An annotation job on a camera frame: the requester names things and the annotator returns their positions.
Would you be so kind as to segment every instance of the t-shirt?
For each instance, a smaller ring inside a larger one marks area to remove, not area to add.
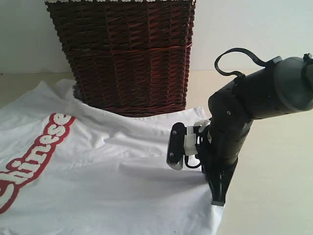
[[[72,80],[41,82],[0,110],[0,235],[213,235],[199,169],[166,164],[176,122],[202,108],[131,118],[90,107]]]

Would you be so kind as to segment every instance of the white wall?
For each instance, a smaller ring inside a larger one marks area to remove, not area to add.
[[[213,70],[215,58],[245,47],[262,59],[313,52],[312,0],[197,0],[191,70]],[[223,69],[253,69],[244,55]],[[0,0],[0,72],[65,72],[69,66],[43,0]]]

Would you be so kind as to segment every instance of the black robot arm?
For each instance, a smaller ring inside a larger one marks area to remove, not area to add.
[[[265,68],[248,76],[239,71],[223,72],[218,61],[231,52],[245,53]],[[199,126],[190,129],[182,123],[173,126],[167,163],[180,170],[183,158],[190,167],[188,155],[195,155],[209,183],[212,204],[223,206],[238,154],[253,121],[313,108],[313,59],[305,54],[303,58],[276,57],[263,62],[246,49],[233,48],[217,58],[215,68],[222,75],[237,77],[209,98],[212,118],[204,130],[200,131]],[[186,140],[190,143],[193,137],[194,146],[186,145]]]

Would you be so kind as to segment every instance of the woven basket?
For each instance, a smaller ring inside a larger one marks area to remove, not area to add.
[[[52,1],[85,103],[129,117],[185,108],[195,0]]]

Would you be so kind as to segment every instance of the beige table surface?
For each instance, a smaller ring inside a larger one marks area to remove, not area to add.
[[[0,75],[0,108],[71,74]],[[203,106],[229,78],[191,72],[187,107]],[[256,121],[240,153],[219,235],[313,235],[313,111]]]

